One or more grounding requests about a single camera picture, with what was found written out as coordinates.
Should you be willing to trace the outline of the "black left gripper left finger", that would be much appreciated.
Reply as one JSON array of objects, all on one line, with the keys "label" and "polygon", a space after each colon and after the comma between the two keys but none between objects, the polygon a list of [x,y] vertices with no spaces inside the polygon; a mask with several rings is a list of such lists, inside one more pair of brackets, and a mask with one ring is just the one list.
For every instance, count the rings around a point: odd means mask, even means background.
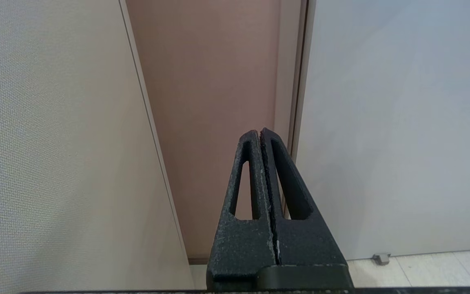
[{"label": "black left gripper left finger", "polygon": [[[248,163],[250,169],[250,220],[241,220],[235,216],[244,163]],[[243,134],[237,144],[206,270],[208,291],[256,291],[259,270],[276,262],[271,208],[259,132],[251,130]]]}]

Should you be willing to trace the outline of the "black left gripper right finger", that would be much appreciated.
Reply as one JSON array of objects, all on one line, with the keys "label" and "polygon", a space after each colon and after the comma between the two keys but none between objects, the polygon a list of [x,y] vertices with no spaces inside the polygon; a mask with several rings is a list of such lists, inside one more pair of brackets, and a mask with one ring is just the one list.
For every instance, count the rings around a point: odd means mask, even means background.
[{"label": "black left gripper right finger", "polygon": [[259,272],[266,290],[352,292],[348,264],[278,134],[261,131],[275,264]]}]

